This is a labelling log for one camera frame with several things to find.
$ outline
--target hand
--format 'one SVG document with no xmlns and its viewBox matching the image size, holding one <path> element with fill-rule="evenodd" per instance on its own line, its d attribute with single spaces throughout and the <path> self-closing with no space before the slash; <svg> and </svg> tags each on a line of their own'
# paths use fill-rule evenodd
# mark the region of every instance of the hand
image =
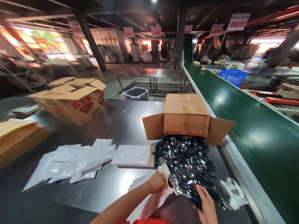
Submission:
<svg viewBox="0 0 299 224">
<path fill-rule="evenodd" d="M 207 190 L 196 185 L 196 190 L 202 200 L 202 211 L 198 209 L 199 219 L 202 224 L 218 224 L 215 204 Z"/>
<path fill-rule="evenodd" d="M 156 170 L 145 184 L 149 187 L 151 194 L 156 194 L 166 186 L 166 178 L 163 173 L 159 173 L 158 170 Z"/>
</svg>

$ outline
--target hanging sign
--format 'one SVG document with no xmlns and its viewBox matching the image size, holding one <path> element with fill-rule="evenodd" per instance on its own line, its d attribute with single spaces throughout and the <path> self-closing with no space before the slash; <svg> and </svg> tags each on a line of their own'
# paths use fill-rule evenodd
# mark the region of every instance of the hanging sign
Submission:
<svg viewBox="0 0 299 224">
<path fill-rule="evenodd" d="M 191 34 L 193 25 L 185 25 L 185 34 Z"/>
<path fill-rule="evenodd" d="M 224 24 L 213 24 L 210 36 L 219 36 L 222 34 Z"/>
<path fill-rule="evenodd" d="M 124 27 L 126 37 L 135 37 L 133 27 Z"/>
<path fill-rule="evenodd" d="M 244 30 L 250 15 L 250 12 L 233 14 L 226 30 Z"/>
<path fill-rule="evenodd" d="M 160 26 L 151 26 L 150 27 L 153 36 L 161 36 L 161 27 Z"/>
</svg>

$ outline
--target warehouse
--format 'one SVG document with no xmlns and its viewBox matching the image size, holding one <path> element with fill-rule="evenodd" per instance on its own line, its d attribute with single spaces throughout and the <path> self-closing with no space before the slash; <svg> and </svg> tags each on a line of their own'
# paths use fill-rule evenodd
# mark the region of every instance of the warehouse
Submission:
<svg viewBox="0 0 299 224">
<path fill-rule="evenodd" d="M 219 223 L 298 223 L 298 1 L 0 12 L 1 223 L 105 223 L 156 169 L 166 190 L 109 223 L 202 223 L 197 185 Z"/>
</svg>

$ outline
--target person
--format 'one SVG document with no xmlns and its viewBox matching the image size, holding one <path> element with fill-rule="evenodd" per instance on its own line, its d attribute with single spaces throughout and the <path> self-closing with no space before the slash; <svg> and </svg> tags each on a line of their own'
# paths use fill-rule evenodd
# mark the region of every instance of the person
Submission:
<svg viewBox="0 0 299 224">
<path fill-rule="evenodd" d="M 142 185 L 129 191 L 113 202 L 108 208 L 101 212 L 91 224 L 125 224 L 129 215 L 149 195 L 161 192 L 167 186 L 163 173 L 155 173 Z M 202 211 L 198 209 L 199 219 L 202 224 L 218 224 L 214 201 L 207 190 L 196 185 L 196 190 L 202 200 Z M 137 224 L 170 224 L 157 219 L 144 219 Z"/>
</svg>

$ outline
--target metal table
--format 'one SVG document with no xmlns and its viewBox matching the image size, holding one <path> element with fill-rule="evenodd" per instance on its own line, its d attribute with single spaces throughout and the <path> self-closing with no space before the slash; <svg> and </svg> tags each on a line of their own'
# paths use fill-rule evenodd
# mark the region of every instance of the metal table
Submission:
<svg viewBox="0 0 299 224">
<path fill-rule="evenodd" d="M 51 127 L 56 133 L 0 172 L 0 198 L 1 204 L 5 205 L 1 212 L 11 213 L 18 210 L 20 201 L 23 204 L 30 204 L 34 209 L 38 204 L 32 200 L 46 198 L 51 202 L 100 213 L 125 194 L 134 179 L 154 172 L 153 169 L 118 168 L 107 163 L 102 170 L 97 172 L 95 179 L 76 184 L 69 184 L 65 180 L 21 192 L 42 155 L 56 150 L 59 145 L 78 143 L 91 145 L 96 138 L 113 139 L 113 144 L 116 146 L 120 144 L 144 145 L 153 142 L 146 139 L 142 118 L 162 113 L 164 103 L 106 99 L 102 101 L 102 106 L 103 111 L 83 127 L 61 123 L 47 111 L 30 117 L 46 127 Z M 225 180 L 229 173 L 217 147 L 210 147 L 210 149 L 209 158 L 216 165 L 215 185 L 219 186 L 219 179 Z M 232 212 L 222 211 L 216 205 L 216 210 L 219 223 L 251 223 L 244 207 Z M 155 217 L 175 224 L 199 223 L 197 211 L 192 208 L 192 203 L 183 196 L 171 195 L 165 204 L 155 212 Z"/>
<path fill-rule="evenodd" d="M 123 87 L 120 81 L 120 78 L 122 77 L 131 77 L 133 78 L 133 82 L 131 84 L 129 84 L 126 87 Z M 178 70 L 178 69 L 156 69 L 156 68 L 132 68 L 128 71 L 124 71 L 120 74 L 118 74 L 117 79 L 118 82 L 121 86 L 121 90 L 122 92 L 130 89 L 131 87 L 133 87 L 134 85 L 138 85 L 138 86 L 146 86 L 146 83 L 143 82 L 135 82 L 134 77 L 148 77 L 149 78 L 149 87 L 150 90 L 153 89 L 153 91 L 155 92 L 155 90 L 157 90 L 158 87 L 171 87 L 171 88 L 180 88 L 181 92 L 185 92 L 185 88 L 186 88 L 186 83 L 188 78 L 186 77 L 185 73 L 183 70 Z M 172 83 L 158 83 L 157 80 L 158 78 L 177 78 L 180 79 L 180 84 L 172 84 Z"/>
</svg>

